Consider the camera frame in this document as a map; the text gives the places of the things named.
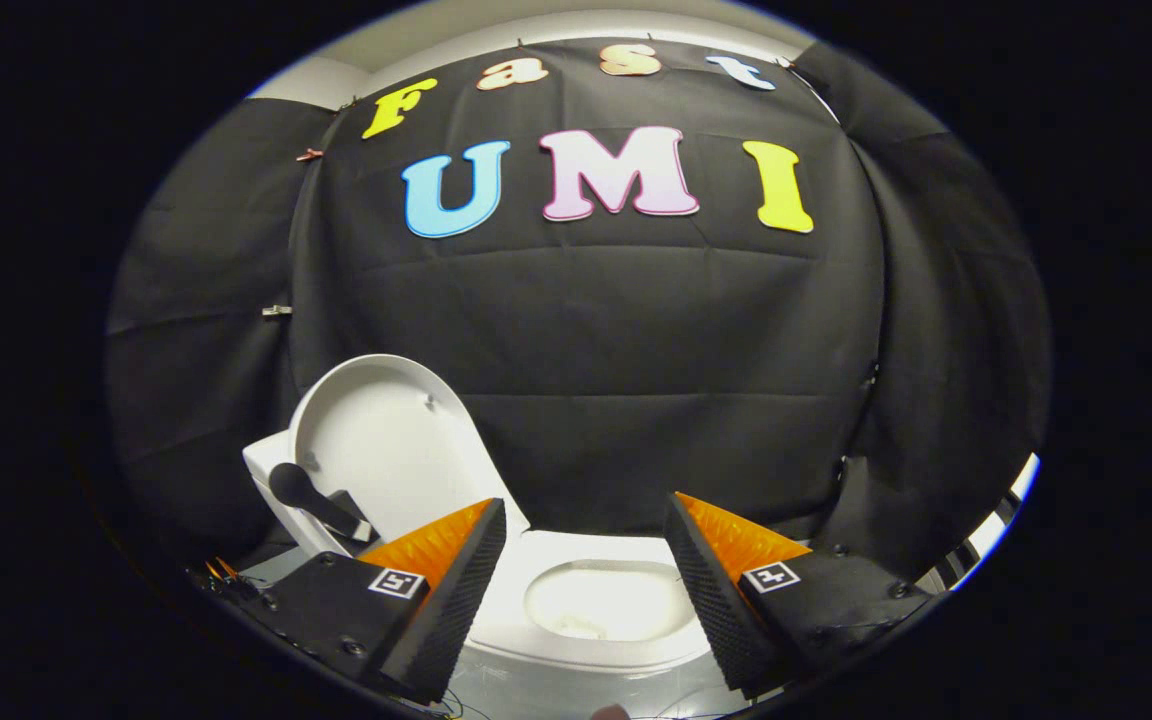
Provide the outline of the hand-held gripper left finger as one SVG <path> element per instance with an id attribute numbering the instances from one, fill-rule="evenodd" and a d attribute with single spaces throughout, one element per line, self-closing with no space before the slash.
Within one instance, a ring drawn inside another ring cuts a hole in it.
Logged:
<path id="1" fill-rule="evenodd" d="M 502 498 L 468 505 L 361 558 L 317 553 L 237 609 L 369 691 L 442 700 L 506 546 Z"/>

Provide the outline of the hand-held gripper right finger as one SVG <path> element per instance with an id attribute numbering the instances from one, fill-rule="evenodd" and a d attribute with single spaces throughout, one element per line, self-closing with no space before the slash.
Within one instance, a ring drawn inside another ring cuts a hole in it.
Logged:
<path id="1" fill-rule="evenodd" d="M 749 700 L 846 669 L 937 606 L 846 548 L 810 548 L 682 492 L 668 497 L 664 539 L 723 683 Z"/>

